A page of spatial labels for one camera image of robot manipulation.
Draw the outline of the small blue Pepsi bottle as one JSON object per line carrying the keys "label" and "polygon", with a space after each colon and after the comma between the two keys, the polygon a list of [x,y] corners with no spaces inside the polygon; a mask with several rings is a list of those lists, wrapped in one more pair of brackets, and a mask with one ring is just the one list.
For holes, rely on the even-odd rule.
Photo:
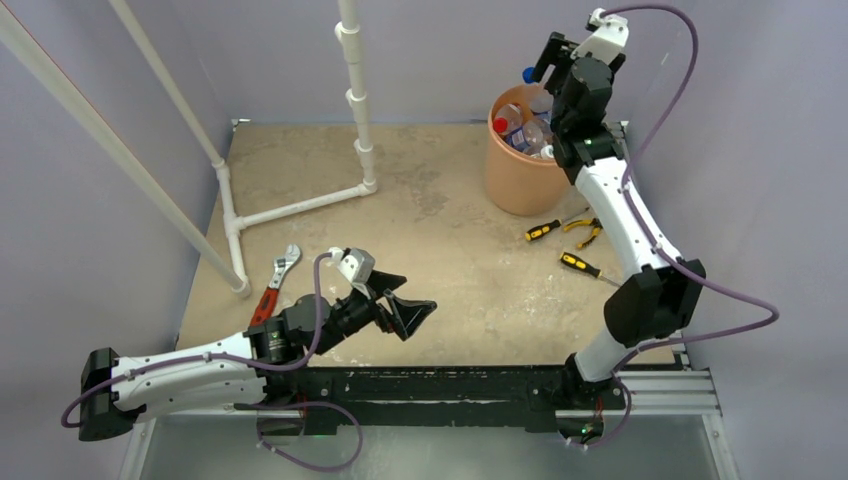
{"label": "small blue Pepsi bottle", "polygon": [[526,155],[533,155],[550,144],[552,135],[550,124],[547,121],[533,118],[507,134],[504,140],[514,150]]}

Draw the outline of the crushed white cap bottle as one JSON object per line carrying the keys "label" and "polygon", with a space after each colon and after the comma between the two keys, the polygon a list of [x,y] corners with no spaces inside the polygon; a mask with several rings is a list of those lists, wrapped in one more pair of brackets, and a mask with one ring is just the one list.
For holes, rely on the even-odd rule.
{"label": "crushed white cap bottle", "polygon": [[542,160],[554,160],[555,159],[554,147],[552,145],[544,146],[539,151],[538,157]]}

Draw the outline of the red blue label bottle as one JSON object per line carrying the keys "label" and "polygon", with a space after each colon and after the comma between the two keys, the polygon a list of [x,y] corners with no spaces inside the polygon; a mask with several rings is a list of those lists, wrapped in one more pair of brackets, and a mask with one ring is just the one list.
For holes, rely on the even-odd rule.
{"label": "red blue label bottle", "polygon": [[505,103],[493,115],[492,129],[500,137],[508,136],[524,124],[523,110],[519,103]]}

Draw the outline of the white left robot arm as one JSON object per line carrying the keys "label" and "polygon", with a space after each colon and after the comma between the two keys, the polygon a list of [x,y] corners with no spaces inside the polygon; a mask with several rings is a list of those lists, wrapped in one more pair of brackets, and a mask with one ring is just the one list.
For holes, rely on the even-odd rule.
{"label": "white left robot arm", "polygon": [[297,399],[298,382],[286,373],[335,348],[374,324],[409,339],[438,307],[433,300],[404,300],[395,293],[406,279],[374,271],[362,290],[329,303],[318,293],[300,297],[247,330],[210,344],[147,357],[122,357],[112,348],[88,354],[80,396],[67,415],[83,442],[111,439],[186,403],[191,390],[218,389],[225,403],[266,401],[284,409]]}

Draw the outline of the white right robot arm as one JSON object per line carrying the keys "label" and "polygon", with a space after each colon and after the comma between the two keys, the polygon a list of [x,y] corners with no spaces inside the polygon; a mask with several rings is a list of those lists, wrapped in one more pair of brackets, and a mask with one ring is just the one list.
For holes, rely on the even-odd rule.
{"label": "white right robot arm", "polygon": [[663,251],[659,228],[625,177],[624,146],[604,123],[615,75],[625,59],[619,50],[605,58],[591,43],[553,32],[531,76],[553,97],[556,164],[599,218],[624,274],[604,305],[604,329],[565,362],[557,392],[576,407],[608,389],[614,371],[638,348],[689,324],[701,286],[678,269],[686,267],[697,278],[706,275],[699,260],[686,260],[676,249]]}

